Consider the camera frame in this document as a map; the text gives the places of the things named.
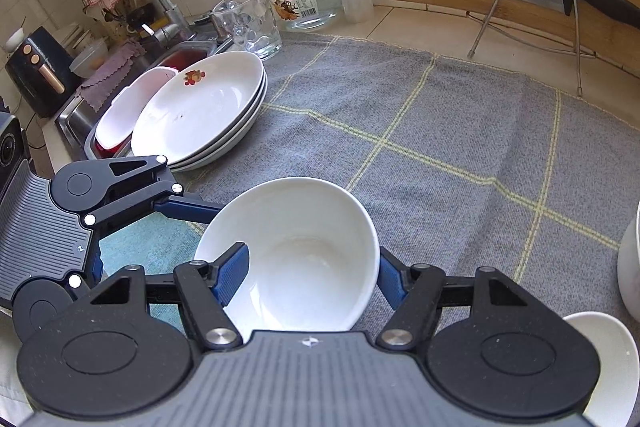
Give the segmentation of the white floral bowl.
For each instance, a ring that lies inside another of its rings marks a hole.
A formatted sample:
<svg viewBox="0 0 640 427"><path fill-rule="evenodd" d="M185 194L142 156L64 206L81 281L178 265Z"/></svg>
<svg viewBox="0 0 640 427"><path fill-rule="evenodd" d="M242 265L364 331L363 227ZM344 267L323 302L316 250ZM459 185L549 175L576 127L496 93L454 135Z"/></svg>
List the white floral bowl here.
<svg viewBox="0 0 640 427"><path fill-rule="evenodd" d="M348 331L378 280L369 213L328 181L293 176L242 193L209 223L195 257L213 261L236 242L248 247L250 267L224 311L244 338Z"/></svg>

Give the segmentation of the purple cleaning cloth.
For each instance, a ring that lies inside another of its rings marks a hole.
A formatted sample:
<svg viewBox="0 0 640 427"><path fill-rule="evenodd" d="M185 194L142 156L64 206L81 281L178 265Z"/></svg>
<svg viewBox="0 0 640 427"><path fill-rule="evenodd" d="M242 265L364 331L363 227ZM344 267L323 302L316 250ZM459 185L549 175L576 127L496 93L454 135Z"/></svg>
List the purple cleaning cloth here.
<svg viewBox="0 0 640 427"><path fill-rule="evenodd" d="M97 112L119 83L130 73L134 60L145 54L140 43L126 41L78 88L77 94Z"/></svg>

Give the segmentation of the stainless steel sink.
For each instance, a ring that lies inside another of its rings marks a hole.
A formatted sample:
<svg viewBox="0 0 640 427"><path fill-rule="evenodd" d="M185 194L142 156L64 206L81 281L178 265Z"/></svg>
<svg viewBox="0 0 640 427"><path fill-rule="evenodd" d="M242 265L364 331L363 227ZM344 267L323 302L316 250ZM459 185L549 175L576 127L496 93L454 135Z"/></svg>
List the stainless steel sink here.
<svg viewBox="0 0 640 427"><path fill-rule="evenodd" d="M201 32L188 41L174 39L168 49L152 38L146 38L142 43L129 41L120 46L91 78L81 83L54 118L68 156L62 164L96 157L96 150L89 145L89 138L99 119L119 92L148 69L157 65L183 69L228 46L229 43L219 38L213 30Z"/></svg>

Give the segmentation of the clear plastic lidded bowl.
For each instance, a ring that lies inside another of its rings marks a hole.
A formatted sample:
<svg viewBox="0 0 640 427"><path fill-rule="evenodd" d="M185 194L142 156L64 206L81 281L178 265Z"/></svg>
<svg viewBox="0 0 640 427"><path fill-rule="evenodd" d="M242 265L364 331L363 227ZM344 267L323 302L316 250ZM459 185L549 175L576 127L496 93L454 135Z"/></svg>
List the clear plastic lidded bowl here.
<svg viewBox="0 0 640 427"><path fill-rule="evenodd" d="M108 47L103 38L94 40L70 64L70 71L80 78L90 78L106 61Z"/></svg>

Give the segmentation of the grey blue checked towel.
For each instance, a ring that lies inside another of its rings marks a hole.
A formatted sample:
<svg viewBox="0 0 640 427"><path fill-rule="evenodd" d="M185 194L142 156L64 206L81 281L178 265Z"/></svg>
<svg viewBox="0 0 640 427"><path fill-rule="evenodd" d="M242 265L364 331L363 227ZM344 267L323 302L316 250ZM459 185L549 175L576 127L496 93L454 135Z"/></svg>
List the grey blue checked towel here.
<svg viewBox="0 0 640 427"><path fill-rule="evenodd" d="M639 204L639 131L516 72L382 42L288 34L247 136L179 181L222 205L284 176L331 181L403 262L492 265L562 315L639 325L617 253Z"/></svg>

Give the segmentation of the white fruit plate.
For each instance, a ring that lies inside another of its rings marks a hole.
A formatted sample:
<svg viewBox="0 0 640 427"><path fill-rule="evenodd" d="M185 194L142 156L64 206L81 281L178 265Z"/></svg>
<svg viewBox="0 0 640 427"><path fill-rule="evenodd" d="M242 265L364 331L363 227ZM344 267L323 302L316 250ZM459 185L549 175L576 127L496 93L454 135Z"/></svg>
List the white fruit plate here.
<svg viewBox="0 0 640 427"><path fill-rule="evenodd" d="M264 66L250 52L213 55L178 72L151 98L134 126L131 152L190 158L224 134L257 95Z"/></svg>
<svg viewBox="0 0 640 427"><path fill-rule="evenodd" d="M250 103L250 107L241 116L240 120L232 126L221 138L217 139L213 145L209 145L203 152L196 153L191 158L178 161L175 164L170 164L169 168L175 172L183 172L189 170L195 170L204 167L215 159L221 158L224 154L227 154L238 144L247 132L250 131L250 127L253 126L262 102L265 100L268 90L268 77L264 72L262 74L262 84L258 90L254 101Z"/></svg>

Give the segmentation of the black air fryer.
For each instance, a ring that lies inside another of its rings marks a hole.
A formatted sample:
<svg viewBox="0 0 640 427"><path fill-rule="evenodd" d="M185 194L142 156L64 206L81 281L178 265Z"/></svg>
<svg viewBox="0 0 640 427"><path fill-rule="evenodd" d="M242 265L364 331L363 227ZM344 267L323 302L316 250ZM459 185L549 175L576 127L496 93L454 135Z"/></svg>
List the black air fryer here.
<svg viewBox="0 0 640 427"><path fill-rule="evenodd" d="M72 62L50 32L38 27L11 54L6 71L32 110L51 118L82 83L70 70Z"/></svg>

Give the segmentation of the white colander basket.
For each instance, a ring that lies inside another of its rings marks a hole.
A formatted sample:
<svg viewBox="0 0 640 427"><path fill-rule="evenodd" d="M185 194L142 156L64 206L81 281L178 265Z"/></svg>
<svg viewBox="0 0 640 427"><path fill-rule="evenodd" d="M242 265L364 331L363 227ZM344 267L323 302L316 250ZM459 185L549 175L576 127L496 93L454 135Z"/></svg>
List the white colander basket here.
<svg viewBox="0 0 640 427"><path fill-rule="evenodd" d="M96 126L96 144L102 150L117 150L134 130L146 104L177 72L171 67L156 66L122 89Z"/></svg>

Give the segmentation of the chrome sink faucet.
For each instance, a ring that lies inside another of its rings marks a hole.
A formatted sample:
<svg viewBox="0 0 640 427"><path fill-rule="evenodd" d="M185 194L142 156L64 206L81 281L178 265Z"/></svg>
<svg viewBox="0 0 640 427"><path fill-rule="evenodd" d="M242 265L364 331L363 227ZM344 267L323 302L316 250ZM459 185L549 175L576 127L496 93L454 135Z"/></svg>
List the chrome sink faucet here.
<svg viewBox="0 0 640 427"><path fill-rule="evenodd" d="M195 31L186 21L178 5L172 0L157 0L163 8L169 24L159 30L149 30L149 34L164 48L169 48L172 40L180 38L189 41L195 37Z"/></svg>

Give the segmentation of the red basin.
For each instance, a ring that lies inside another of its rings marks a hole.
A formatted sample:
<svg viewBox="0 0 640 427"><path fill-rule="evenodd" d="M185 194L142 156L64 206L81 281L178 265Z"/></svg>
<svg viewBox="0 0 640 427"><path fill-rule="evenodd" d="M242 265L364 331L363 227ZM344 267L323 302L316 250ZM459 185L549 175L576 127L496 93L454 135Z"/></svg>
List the red basin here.
<svg viewBox="0 0 640 427"><path fill-rule="evenodd" d="M93 145L98 156L113 157L130 139L142 110L157 91L180 70L203 60L208 54L204 48L175 50L156 66L137 75L132 83L115 96L96 125Z"/></svg>

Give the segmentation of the clear glass mug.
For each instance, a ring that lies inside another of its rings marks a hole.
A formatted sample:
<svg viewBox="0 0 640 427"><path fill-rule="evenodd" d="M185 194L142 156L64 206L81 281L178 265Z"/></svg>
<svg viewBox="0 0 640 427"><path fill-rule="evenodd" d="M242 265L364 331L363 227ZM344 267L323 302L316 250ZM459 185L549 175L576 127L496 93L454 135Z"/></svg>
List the clear glass mug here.
<svg viewBox="0 0 640 427"><path fill-rule="evenodd" d="M282 39L269 0L221 0L212 12L214 25L241 50L268 60Z"/></svg>

